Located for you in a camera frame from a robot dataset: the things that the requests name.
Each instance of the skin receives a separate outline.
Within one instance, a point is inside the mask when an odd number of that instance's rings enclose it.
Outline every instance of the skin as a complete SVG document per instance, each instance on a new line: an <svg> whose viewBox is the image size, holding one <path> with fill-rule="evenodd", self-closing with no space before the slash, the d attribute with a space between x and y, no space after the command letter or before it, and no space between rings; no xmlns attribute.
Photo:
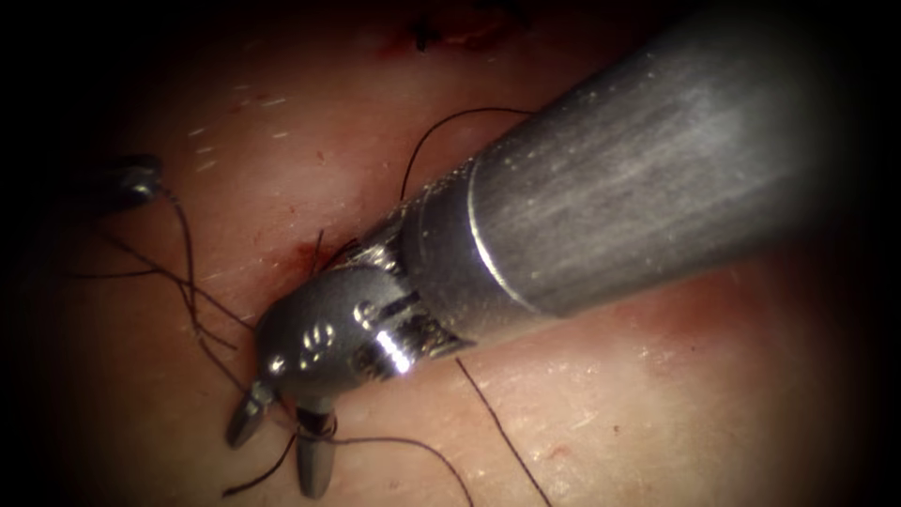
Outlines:
<svg viewBox="0 0 901 507"><path fill-rule="evenodd" d="M162 74L152 87L122 86L126 120L105 126L115 135L99 136L98 151L164 161L164 184L189 217L198 284L252 324L306 279L320 229L330 253L396 204L410 151L437 120L488 105L540 108L660 19L534 12L532 31L514 26L487 49L437 44L424 54L399 36L417 5L212 16L153 60ZM426 143L410 188L521 119L450 123ZM163 201L102 226L183 275ZM556 506L842 499L868 457L869 342L834 269L847 260L814 257L823 244L783 245L463 361ZM83 228L65 245L65 269L145 268ZM57 465L91 503L465 505L440 462L396 444L340 448L318 502L300 495L293 454L265 483L221 499L274 463L288 431L269 421L241 449L226 445L240 393L194 342L171 282L58 283L34 295L60 309L58 322L35 325L66 394L48 408L67 419L54 427ZM206 304L201 319L238 346L212 348L248 382L251 334ZM415 438L441 451L476 505L542 505L453 361L367 385L336 409L339 438Z"/></svg>

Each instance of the shiny metal surface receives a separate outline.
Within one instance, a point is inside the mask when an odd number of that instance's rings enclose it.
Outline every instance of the shiny metal surface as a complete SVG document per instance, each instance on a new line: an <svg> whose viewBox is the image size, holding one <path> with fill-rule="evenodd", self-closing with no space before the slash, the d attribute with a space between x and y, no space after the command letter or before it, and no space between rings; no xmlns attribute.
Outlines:
<svg viewBox="0 0 901 507"><path fill-rule="evenodd" d="M402 264L481 344L722 265L844 204L845 97L798 26L693 18L425 189Z"/></svg>

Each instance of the black suture thread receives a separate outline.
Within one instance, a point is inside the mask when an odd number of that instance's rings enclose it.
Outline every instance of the black suture thread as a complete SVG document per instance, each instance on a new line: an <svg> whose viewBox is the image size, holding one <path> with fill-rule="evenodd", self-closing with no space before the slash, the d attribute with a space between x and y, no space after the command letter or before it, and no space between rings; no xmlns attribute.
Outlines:
<svg viewBox="0 0 901 507"><path fill-rule="evenodd" d="M341 248L338 249L337 252L333 253L331 257L328 258L325 264L322 265L322 269L319 272L325 271L328 268L331 268L331 265L338 261L342 255L349 252L352 248L356 247L359 244L356 238L349 239L345 244L341 245Z"/></svg>
<svg viewBox="0 0 901 507"><path fill-rule="evenodd" d="M159 271L157 269L145 269L143 271L129 271L125 273L111 273L111 274L82 274L82 273L72 273L68 271L63 271L60 273L62 276L66 278L74 278L76 280L105 280L111 278L132 278L138 276L146 276L148 274L157 274Z"/></svg>
<svg viewBox="0 0 901 507"><path fill-rule="evenodd" d="M166 188L162 188L162 193L176 211L178 223L181 225L181 234L185 241L185 262L188 268L188 287L190 288L188 300L191 302L188 306L189 312L191 312L191 324L196 331L199 321L197 320L197 286L194 284L194 249L191 241L191 230L188 228L188 218L185 216L185 210L182 209L176 195Z"/></svg>
<svg viewBox="0 0 901 507"><path fill-rule="evenodd" d="M413 170L413 161L416 159L416 156L420 153L420 148L422 148L422 144L425 143L425 140L428 139L428 137L430 135L432 135L432 132L437 130L438 127L441 127L445 123L453 120L454 118L458 118L463 115L469 115L471 113L485 113L488 111L495 111L495 112L500 112L500 113L516 113L518 115L534 115L535 114L534 111L513 109L512 107L479 107L476 109L466 109L464 111L460 111L459 113L454 113L453 115L450 115L450 116L438 121L422 135L422 137L420 138L420 141L418 143L416 143L416 147L413 148L413 155L410 156L410 162L406 165L406 171L404 171L404 182L401 183L400 201L403 201L404 196L406 195L406 183L410 179L410 172Z"/></svg>
<svg viewBox="0 0 901 507"><path fill-rule="evenodd" d="M284 462L284 458L288 455L288 451L291 450L291 445L294 443L295 438L300 438L301 440L306 440L309 442L325 442L325 443L329 443L332 445L355 445L355 444L361 444L361 443L400 443L400 444L405 444L405 445L412 445L414 447L419 447L421 449L428 451L429 453L432 453L432 455L437 457L441 461L441 463L443 463L444 466L447 467L447 469L453 475L453 478L456 479L457 483L460 485L460 489L463 490L463 494L464 494L464 496L466 496L466 505L468 505L469 507L473 507L473 505L474 505L474 503L472 501L472 496L469 494L469 488L467 488L466 483L463 482L463 476L460 475L460 472L458 472L457 469L455 469L453 467L453 464L451 463L451 461L447 457L445 457L444 454L442 454L438 449L435 449L434 447L432 447L424 442L414 440L413 438L401 438L401 437L311 438L311 437L304 437L302 435L298 435L297 433L292 435L291 438L288 440L288 445L285 446L284 451L282 452L282 456L279 457L279 460L275 463L275 465L273 465L263 475L257 477L256 479L253 479L252 481L249 481L245 484L233 486L233 487L226 489L225 491L222 492L222 497L223 498L230 497L230 496L240 493L242 491L247 491L248 489L250 489L250 488L262 483L266 479L268 479L269 476L271 476L273 473L275 473L275 471L278 470L279 467Z"/></svg>
<svg viewBox="0 0 901 507"><path fill-rule="evenodd" d="M312 278L316 273L316 262L319 261L319 247L322 246L322 235L325 234L325 230L319 229L319 236L316 238L316 247L313 248L313 262L310 263L310 273L307 274L307 278Z"/></svg>
<svg viewBox="0 0 901 507"><path fill-rule="evenodd" d="M131 247L128 245L128 243L126 243L126 242L123 241L122 239L119 239L118 237L113 236L112 234L110 234L110 233L108 233L108 232L106 232L106 231L103 231L103 230L101 230L101 229L95 229L95 232L96 232L98 235L100 235L102 238L104 238L104 239L106 239L107 241L109 241L110 243L112 243L113 246L115 246L115 247L118 248L119 250L121 250L121 251L125 252L126 254L129 254L129 255L133 256L134 258L138 259L139 261L141 261L141 262L147 264L147 265L150 266L151 268L155 269L155 270L157 271L158 274L160 274L160 275L162 275L162 276L168 278L169 280L172 280L173 282L175 282L175 283L178 284L179 286L182 286L182 285L191 285L187 280L185 280L185 279L181 278L180 276L178 276L178 275L172 273L169 269L166 269L166 268L164 268L163 266L157 264L156 262L154 262L153 260L151 260L151 259L148 258L147 256L145 256L145 255L143 255L143 254L137 252L136 250L134 250L133 248L131 248ZM219 303L218 301L216 301L215 298L213 298L212 296L210 296L209 293L207 293L205 290L203 290L203 289L201 289L200 287L198 287L198 286L195 285L195 286L193 287L193 291L196 292L197 294L201 295L204 299L206 299L206 300L208 300L209 302L211 302L216 308L218 308L220 311L222 311L224 314L226 314L229 318L231 318L232 320L234 320L235 322L237 322L238 324L240 324L240 325L243 326L244 328L246 328L246 329L248 329L248 330L253 330L253 326L251 326L250 324L248 324L248 323L244 322L243 320L241 320L240 317L238 317L238 316L237 316L234 312L232 312L231 310L225 308L224 305L222 305L221 303Z"/></svg>
<svg viewBox="0 0 901 507"><path fill-rule="evenodd" d="M265 481L266 479L268 479L269 476L272 475L273 473L275 473L275 470L279 469L279 467L282 465L282 463L284 462L284 458L288 455L288 451L291 450L291 446L294 444L294 440L297 437L298 437L297 433L295 433L294 435L291 436L291 438L288 440L288 445L286 445L284 447L282 456L279 457L279 460L277 462L275 462L275 465L273 465L272 468L267 470L266 473L257 477L256 479L250 481L249 483L230 487L230 488L226 489L225 491L222 491L222 497L223 498L231 497L232 495L236 495L242 491L247 491L248 489L250 489L250 488L256 486L257 484L260 484L263 481Z"/></svg>
<svg viewBox="0 0 901 507"><path fill-rule="evenodd" d="M488 403L488 400L485 398L485 395L481 393L481 389L476 385L476 381L472 379L472 376L466 370L466 367L463 366L463 362L460 361L460 358L454 358L454 361L457 362L457 366L460 367L460 370L463 372L463 375L466 376L466 380L469 381L469 384L472 386L472 389L476 391L476 394L479 395L481 399L481 403L485 405L485 408L488 410L488 413L491 415L491 418L495 420L495 426L497 426L497 431L500 432L500 435L504 437L504 441L507 442L507 447L510 448L510 451L513 453L513 456L516 458L516 461L519 462L519 466L522 467L523 471L528 476L528 479L532 482L532 485L535 486L535 489L538 490L538 494L542 496L544 500L544 505L547 507L553 507L551 505L551 500L547 498L547 495L544 494L544 490L541 486L538 485L538 481L535 480L535 477L532 476L532 472L528 470L526 466L526 462L523 461L523 458L520 457L519 453L516 451L516 448L513 447L512 442L510 442L510 438L507 437L507 432L504 431L504 427L500 423L500 419L497 418L497 414L495 410L491 408L491 405Z"/></svg>
<svg viewBox="0 0 901 507"><path fill-rule="evenodd" d="M359 438L327 438L323 440L327 443L333 445L354 445L360 443L400 443L406 445L412 445L414 447L419 447L421 449L425 449L429 453L432 453L436 458L441 460L441 463L444 463L444 466L448 468L451 474L453 474L453 478L457 480L457 483L460 485L460 489L463 490L463 494L466 496L466 505L469 507L473 507L472 496L469 495L469 488L466 487L466 483L463 482L463 476L460 475L460 472L457 471L451 464L451 461L444 456L444 454L440 453L438 449L431 447L430 445L420 442L418 440L414 440L413 438L400 438L400 437L359 437Z"/></svg>
<svg viewBox="0 0 901 507"><path fill-rule="evenodd" d="M188 306L190 303L189 303L189 300L188 300L188 293L185 292L185 287L184 287L184 285L178 285L178 292L181 294L181 299L182 299L182 301L184 301L185 306ZM198 331L202 331L203 334L205 334L206 336L209 336L209 338L210 338L212 341L216 342L217 344L219 344L219 345L221 345L221 346L224 346L224 347L226 347L226 348L230 348L230 349L232 349L232 350L234 350L234 351L237 351L237 347L236 347L236 346L232 345L231 343L225 341L223 338L220 338L219 336L217 336L217 335L216 335L215 333L213 333L212 331L208 330L208 329L206 328L206 326L204 326L203 324L200 323L200 320L197 320L197 321L193 324L193 327L194 327L194 334L195 334L195 335L197 334Z"/></svg>

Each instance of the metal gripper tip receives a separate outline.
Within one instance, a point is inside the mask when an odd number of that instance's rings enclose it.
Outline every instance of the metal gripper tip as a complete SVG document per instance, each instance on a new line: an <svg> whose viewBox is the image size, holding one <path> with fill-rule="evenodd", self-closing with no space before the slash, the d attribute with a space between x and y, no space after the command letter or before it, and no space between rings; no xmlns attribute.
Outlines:
<svg viewBox="0 0 901 507"><path fill-rule="evenodd" d="M266 408L272 404L275 395L259 380L255 380L251 388L244 392L241 403L235 409L232 421L228 423L225 439L228 445L237 449L250 438L260 427Z"/></svg>
<svg viewBox="0 0 901 507"><path fill-rule="evenodd" d="M322 414L298 408L298 475L300 491L309 499L321 499L328 490L335 446L327 439L337 429L334 411Z"/></svg>

